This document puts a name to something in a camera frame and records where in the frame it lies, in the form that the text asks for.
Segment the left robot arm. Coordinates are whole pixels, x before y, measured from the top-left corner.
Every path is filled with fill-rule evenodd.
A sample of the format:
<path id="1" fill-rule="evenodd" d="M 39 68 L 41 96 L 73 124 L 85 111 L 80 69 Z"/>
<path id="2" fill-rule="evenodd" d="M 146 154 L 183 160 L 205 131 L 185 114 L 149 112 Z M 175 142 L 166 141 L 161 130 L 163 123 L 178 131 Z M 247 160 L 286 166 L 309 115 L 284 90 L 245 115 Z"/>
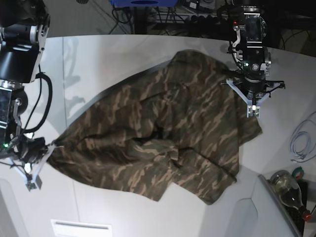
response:
<path id="1" fill-rule="evenodd" d="M 229 26 L 234 37 L 229 40 L 228 53 L 237 70 L 225 70 L 222 81 L 245 102 L 246 116 L 259 117 L 263 102 L 277 89 L 284 89 L 282 80 L 268 80 L 271 54 L 264 46 L 267 23 L 262 17 L 263 4 L 258 0 L 234 0 L 217 9 L 220 23 Z"/>

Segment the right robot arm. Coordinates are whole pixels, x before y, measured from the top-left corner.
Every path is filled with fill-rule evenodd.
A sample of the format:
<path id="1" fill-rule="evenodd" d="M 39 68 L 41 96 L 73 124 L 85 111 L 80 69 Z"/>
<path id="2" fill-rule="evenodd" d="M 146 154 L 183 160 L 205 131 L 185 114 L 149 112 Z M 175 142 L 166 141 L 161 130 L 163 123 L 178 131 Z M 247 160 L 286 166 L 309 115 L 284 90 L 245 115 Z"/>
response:
<path id="1" fill-rule="evenodd" d="M 50 15 L 42 0 L 2 0 L 0 2 L 0 158 L 8 159 L 24 179 L 26 188 L 40 189 L 39 173 L 56 145 L 43 137 L 29 138 L 48 116 L 53 87 L 40 69 Z M 21 122 L 28 107 L 24 85 L 39 79 L 48 86 L 48 99 L 42 119 L 33 128 Z"/>

